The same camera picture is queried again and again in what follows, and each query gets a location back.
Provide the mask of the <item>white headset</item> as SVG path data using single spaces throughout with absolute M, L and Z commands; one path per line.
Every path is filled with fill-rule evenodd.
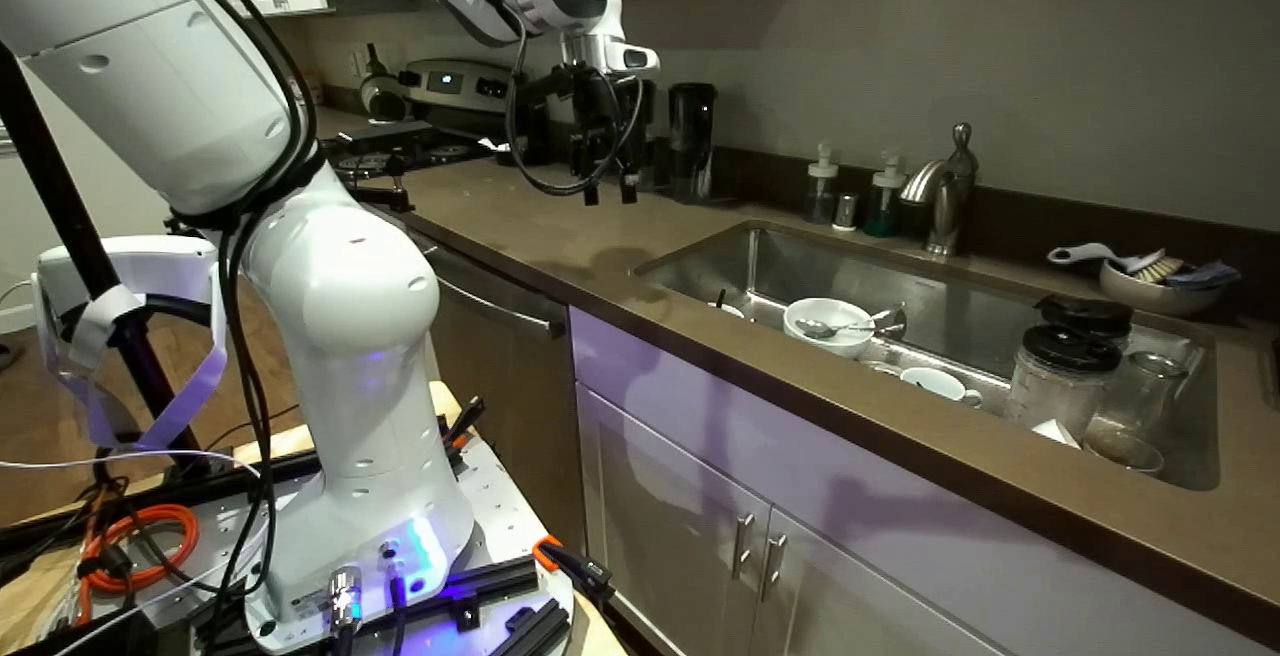
M 90 441 L 102 448 L 166 450 L 205 407 L 227 369 L 227 314 L 218 250 L 207 240 L 177 234 L 106 237 L 101 245 L 120 284 L 91 297 L 67 247 L 44 251 L 29 286 L 40 351 L 47 372 L 84 407 Z M 125 405 L 97 378 L 119 316 L 164 308 L 193 308 L 209 323 L 212 346 L 193 375 L 141 434 Z

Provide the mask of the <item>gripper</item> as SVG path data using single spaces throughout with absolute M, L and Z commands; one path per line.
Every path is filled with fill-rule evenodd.
M 596 168 L 603 159 L 602 138 L 622 141 L 614 155 L 621 202 L 637 201 L 643 168 L 643 133 L 631 132 L 643 100 L 643 78 L 637 74 L 603 74 L 589 65 L 568 65 L 573 123 L 573 177 L 579 179 L 585 206 L 599 204 Z

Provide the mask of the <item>grey bowl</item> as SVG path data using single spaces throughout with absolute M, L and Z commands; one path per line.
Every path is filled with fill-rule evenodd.
M 1165 316 L 1193 316 L 1208 310 L 1229 291 L 1229 286 L 1175 290 L 1148 283 L 1116 270 L 1111 261 L 1103 261 L 1100 268 L 1100 287 L 1115 302 Z

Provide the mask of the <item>steel sink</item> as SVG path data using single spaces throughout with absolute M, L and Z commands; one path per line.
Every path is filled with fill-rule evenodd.
M 648 282 L 701 301 L 723 295 L 760 325 L 783 328 L 783 311 L 809 297 L 832 297 L 868 313 L 892 310 L 904 331 L 874 337 L 865 359 L 896 366 L 937 366 L 984 396 L 1000 415 L 1023 333 L 1041 322 L 1036 296 L 948 275 L 937 264 L 874 252 L 804 231 L 739 226 L 649 261 Z M 1129 351 L 1151 351 L 1184 365 L 1188 379 L 1172 410 L 1151 430 L 1164 456 L 1158 478 L 1184 489 L 1219 486 L 1215 351 L 1204 338 L 1134 320 Z

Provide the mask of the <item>white bowl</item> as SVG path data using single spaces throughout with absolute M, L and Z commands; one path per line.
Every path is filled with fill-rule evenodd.
M 801 299 L 783 310 L 786 334 L 846 359 L 860 357 L 876 332 L 870 313 L 837 299 Z

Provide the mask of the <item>blue cloth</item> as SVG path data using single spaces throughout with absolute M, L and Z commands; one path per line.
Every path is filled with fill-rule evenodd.
M 1172 290 L 1220 290 L 1242 279 L 1242 273 L 1221 260 L 1199 265 L 1184 264 L 1171 275 L 1164 278 L 1164 284 Z

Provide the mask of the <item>white cup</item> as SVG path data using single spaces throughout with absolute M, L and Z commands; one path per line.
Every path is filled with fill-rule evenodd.
M 984 397 L 979 391 L 968 388 L 959 378 L 941 369 L 929 366 L 905 368 L 899 374 L 899 379 L 942 398 L 968 405 L 969 407 L 980 407 L 984 402 Z

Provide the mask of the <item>dishwasher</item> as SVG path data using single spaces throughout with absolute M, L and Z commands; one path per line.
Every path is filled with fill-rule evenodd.
M 543 293 L 422 234 L 410 237 L 436 277 L 474 293 L 494 299 L 516 287 Z M 485 400 L 477 432 L 541 523 L 564 546 L 581 550 L 588 539 L 579 419 L 568 313 L 559 305 L 567 331 L 548 340 L 498 323 L 440 287 L 431 341 L 442 379 L 454 396 Z

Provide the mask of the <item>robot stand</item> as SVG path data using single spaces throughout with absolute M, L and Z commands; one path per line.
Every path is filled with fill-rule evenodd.
M 452 424 L 458 418 L 461 406 L 443 382 L 434 381 L 430 386 L 438 415 Z M 306 465 L 302 464 L 306 460 L 303 456 L 310 457 L 314 454 L 305 454 L 303 447 L 311 446 L 314 443 L 305 425 L 288 429 L 279 437 L 273 436 L 273 475 L 285 478 L 285 461 L 289 460 L 287 457 L 293 459 L 291 465 Z M 191 498 L 196 501 L 220 502 L 229 498 L 236 501 L 233 497 L 244 496 L 242 493 L 244 486 L 241 482 L 244 478 L 252 480 L 253 478 L 248 473 L 260 470 L 261 456 L 259 447 L 253 445 L 244 445 L 227 454 L 192 450 L 179 450 L 177 454 L 207 456 L 223 463 L 223 465 L 230 465 L 232 496 L 192 496 Z M 471 434 L 462 448 L 462 457 L 466 465 L 460 475 L 460 486 L 472 504 L 475 529 L 468 550 L 454 561 L 456 575 L 460 575 L 465 568 L 479 568 L 485 562 L 531 556 L 535 542 L 544 538 L 548 529 L 518 492 L 498 456 L 477 434 Z M 28 472 L 81 469 L 93 465 L 97 460 L 96 457 L 72 460 L 68 457 L 22 456 L 17 460 L 0 459 L 0 469 Z M 297 486 L 293 482 L 300 483 L 308 478 L 308 475 L 287 477 L 285 486 L 292 488 Z M 160 480 L 161 477 L 156 475 L 134 482 L 131 486 L 129 496 L 136 497 L 140 502 L 142 496 L 156 496 L 163 504 L 175 504 L 179 500 L 177 495 L 160 493 Z M 218 545 L 215 547 L 216 539 L 214 536 L 207 536 L 207 532 L 204 532 L 200 538 L 200 548 L 204 548 L 204 552 L 191 556 L 183 570 L 193 577 L 209 575 L 211 579 L 212 575 L 221 573 L 214 568 L 221 569 L 223 561 L 229 557 L 230 546 Z M 24 575 L 0 589 L 0 656 L 18 656 L 22 650 L 35 653 L 38 651 L 35 648 L 37 646 L 51 647 L 55 656 L 61 650 L 70 648 L 69 644 L 55 644 L 52 638 L 36 641 L 36 637 L 47 636 L 46 632 L 52 628 L 54 618 L 64 602 L 70 607 L 73 597 L 70 577 L 74 557 L 79 555 L 81 537 L 72 534 L 72 539 L 76 543 L 74 548 L 70 546 L 65 548 L 61 546 L 51 547 L 50 551 L 35 560 L 35 565 Z M 508 636 L 500 623 L 494 625 L 489 618 L 508 618 L 522 605 L 532 609 L 554 597 L 570 612 L 571 627 L 570 634 L 557 646 L 558 651 L 556 652 L 559 656 L 628 656 L 623 648 L 625 644 L 614 636 L 604 616 L 585 597 L 576 594 L 566 574 L 548 571 L 536 561 L 534 565 L 539 578 L 536 593 L 526 593 L 518 598 L 512 596 L 507 600 L 499 600 L 497 605 L 481 606 L 483 624 L 479 629 L 471 630 L 470 636 L 458 636 L 452 627 L 445 628 L 447 619 L 444 616 L 424 618 L 421 621 L 410 623 L 403 653 L 408 656 L 419 652 L 425 653 L 425 656 L 485 656 Z M 198 598 L 209 596 L 182 583 L 160 584 L 141 589 L 141 592 L 140 606 L 146 609 L 132 614 L 131 618 L 146 616 L 148 615 L 145 612 L 147 610 L 163 616 L 165 614 L 160 612 L 165 609 L 159 606 L 165 603 L 166 609 L 177 615 L 191 615 L 195 614 L 193 603 Z M 125 652 L 123 646 L 116 650 L 116 647 L 106 644 L 109 630 L 100 625 L 88 627 L 86 633 L 93 638 L 68 653 L 70 656 L 78 653 L 88 656 L 119 653 L 123 656 Z

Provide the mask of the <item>metal spoon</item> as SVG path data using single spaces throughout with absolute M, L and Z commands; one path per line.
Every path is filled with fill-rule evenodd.
M 794 325 L 800 333 L 812 340 L 829 340 L 842 331 L 861 331 L 873 334 L 904 331 L 906 328 L 905 324 L 879 324 L 879 319 L 886 318 L 890 314 L 891 310 L 883 310 L 861 322 L 850 322 L 842 325 L 831 325 L 826 322 L 813 319 L 796 319 Z

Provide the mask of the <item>black and orange clamp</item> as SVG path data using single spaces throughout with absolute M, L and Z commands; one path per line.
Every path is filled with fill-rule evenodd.
M 612 571 L 608 568 L 566 548 L 554 536 L 538 541 L 532 554 L 547 571 L 563 571 L 575 591 L 598 609 L 608 603 L 616 593 Z

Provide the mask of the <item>cabinet door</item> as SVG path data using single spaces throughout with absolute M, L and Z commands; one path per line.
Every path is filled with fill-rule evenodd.
M 666 656 L 748 656 L 769 507 L 584 384 L 576 388 L 590 555 L 614 607 Z M 740 514 L 751 557 L 730 578 Z
M 768 536 L 788 545 L 777 591 L 759 602 L 750 656 L 1009 656 L 788 514 Z

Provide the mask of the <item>stove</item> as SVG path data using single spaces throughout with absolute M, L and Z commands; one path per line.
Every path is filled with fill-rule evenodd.
M 509 154 L 506 106 L 509 69 L 481 62 L 420 59 L 397 72 L 406 120 L 370 122 L 321 141 L 334 172 L 349 186 L 375 178 L 394 182 L 410 170 Z

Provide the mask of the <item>glass jar with black lid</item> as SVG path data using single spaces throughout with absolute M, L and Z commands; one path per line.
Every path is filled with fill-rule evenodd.
M 1128 305 L 1052 293 L 1039 300 L 1034 309 L 1048 324 L 1108 341 L 1123 352 L 1129 350 L 1134 309 Z
M 1033 325 L 1021 336 L 1002 416 L 1028 429 L 1055 423 L 1079 443 L 1121 360 L 1108 340 L 1066 325 Z

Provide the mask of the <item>steel tap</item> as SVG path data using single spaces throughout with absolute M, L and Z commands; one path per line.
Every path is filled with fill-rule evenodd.
M 928 161 L 910 174 L 899 195 L 904 205 L 931 209 L 923 249 L 941 258 L 959 252 L 968 201 L 979 172 L 979 160 L 970 145 L 972 124 L 956 123 L 951 137 L 950 156 Z

